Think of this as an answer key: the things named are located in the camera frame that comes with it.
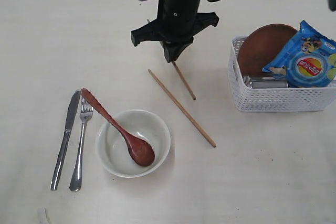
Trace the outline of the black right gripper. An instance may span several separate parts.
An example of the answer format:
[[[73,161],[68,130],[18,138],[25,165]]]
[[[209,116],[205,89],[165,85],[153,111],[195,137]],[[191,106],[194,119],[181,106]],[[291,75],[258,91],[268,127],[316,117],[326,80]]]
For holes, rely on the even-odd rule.
[[[176,61],[183,50],[193,43],[196,34],[208,26],[218,25],[216,13],[198,13],[199,5],[200,0],[164,0],[162,21],[155,19],[132,30],[133,45],[136,47],[144,41],[161,41],[166,61]]]

